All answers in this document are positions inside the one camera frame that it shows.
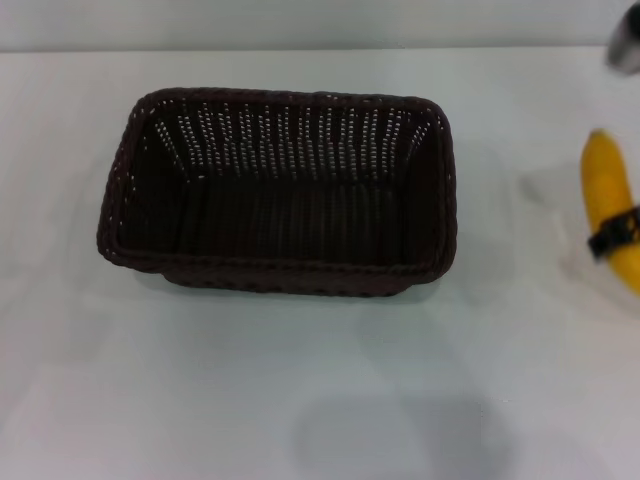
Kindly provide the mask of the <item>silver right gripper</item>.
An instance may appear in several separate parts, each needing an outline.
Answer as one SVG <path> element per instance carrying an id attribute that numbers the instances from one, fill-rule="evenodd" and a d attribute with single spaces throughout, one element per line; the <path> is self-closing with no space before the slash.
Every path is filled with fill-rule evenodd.
<path id="1" fill-rule="evenodd" d="M 639 73 L 639 2 L 631 5 L 616 26 L 606 52 L 607 65 L 623 75 Z"/>

